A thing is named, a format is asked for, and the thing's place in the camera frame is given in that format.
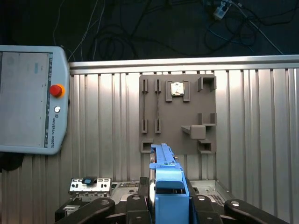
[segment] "metal panel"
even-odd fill
[[[71,63],[68,129],[54,156],[26,156],[2,174],[2,222],[53,223],[71,177],[137,180],[143,72],[217,76],[217,153],[178,155],[191,180],[219,179],[265,211],[299,222],[299,56]]]

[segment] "corrugated metal wall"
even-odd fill
[[[217,178],[299,223],[299,71],[217,71]]]
[[[53,223],[55,210],[69,198],[71,177],[122,181],[148,174],[149,155],[139,152],[140,73],[77,73],[85,75],[71,77],[61,152],[27,156],[21,168],[3,172],[5,224]],[[216,70],[215,75],[217,158],[180,155],[188,178],[215,179],[217,172],[236,197],[299,223],[299,71]]]

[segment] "small component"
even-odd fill
[[[218,6],[214,12],[214,18],[216,20],[222,20],[230,6],[231,4],[228,4],[226,1],[222,1],[221,5]]]
[[[54,108],[54,112],[55,112],[55,113],[59,113],[59,112],[60,112],[60,109],[61,109],[60,106],[56,106],[56,107]]]
[[[184,83],[171,83],[171,95],[183,96],[184,95]]]
[[[84,183],[86,185],[92,185],[92,184],[96,183],[96,181],[97,181],[96,177],[87,177],[82,180],[82,183]]]

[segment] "control box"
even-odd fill
[[[0,152],[59,151],[69,82],[62,48],[0,45]]]
[[[110,197],[111,196],[111,179],[110,178],[73,178],[71,180],[70,195],[78,196],[99,196]]]

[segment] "white cable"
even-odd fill
[[[103,6],[103,9],[102,9],[102,12],[101,12],[101,16],[100,16],[100,21],[99,21],[99,24],[98,24],[96,38],[95,38],[95,48],[94,48],[94,53],[93,53],[93,60],[94,60],[95,52],[97,51],[97,35],[99,33],[100,24],[101,24],[101,21],[102,21],[104,10],[105,10],[105,0],[104,0],[104,6]]]
[[[56,29],[58,27],[58,24],[59,24],[59,20],[60,20],[60,8],[61,6],[63,5],[65,0],[62,0],[62,2],[60,3],[60,6],[58,8],[58,17],[57,17],[57,21],[56,21],[56,25],[54,27],[54,30],[53,30],[53,41],[54,41],[54,45],[56,46],[56,40],[55,40],[55,32],[56,32]]]
[[[86,35],[88,33],[88,31],[97,23],[97,21],[99,21],[100,19],[97,19],[90,27],[89,29],[84,33],[84,35]],[[80,47],[80,44],[82,44],[82,40],[81,42],[77,45],[77,47],[74,49],[74,51],[71,53],[71,55],[68,58],[68,61],[70,60],[70,58],[74,55],[74,53],[77,51],[77,49]]]
[[[88,29],[89,29],[89,26],[90,26],[90,23],[91,23],[91,21],[92,21],[92,18],[93,18],[93,13],[94,13],[94,11],[95,11],[95,8],[97,7],[98,1],[99,1],[99,0],[97,0],[97,1],[95,2],[95,4],[94,4],[94,7],[93,7],[93,12],[92,12],[92,14],[90,15],[90,18],[89,18],[89,22],[88,22],[88,25],[87,25],[86,32],[84,33],[84,35],[83,35],[83,37],[82,37],[82,42],[81,42],[81,45],[80,45],[80,51],[81,51],[81,60],[82,60],[82,61],[83,61],[83,54],[82,54],[82,43],[83,43],[83,41],[85,40],[85,38],[86,38],[86,36],[87,36],[87,31],[88,31]]]
[[[237,5],[236,3],[234,3],[233,1],[229,1],[230,4],[233,4],[234,6],[236,6],[240,12],[243,14],[243,16],[248,19],[248,16],[243,12],[243,10],[240,8],[239,5]],[[266,36],[266,34],[264,34],[261,29],[259,27],[257,27],[256,24],[254,24],[251,20],[249,20],[249,22],[266,38],[266,40],[280,53],[283,55],[283,53],[281,52],[281,50],[278,49],[278,47],[276,47],[275,44],[273,44],[273,42]]]

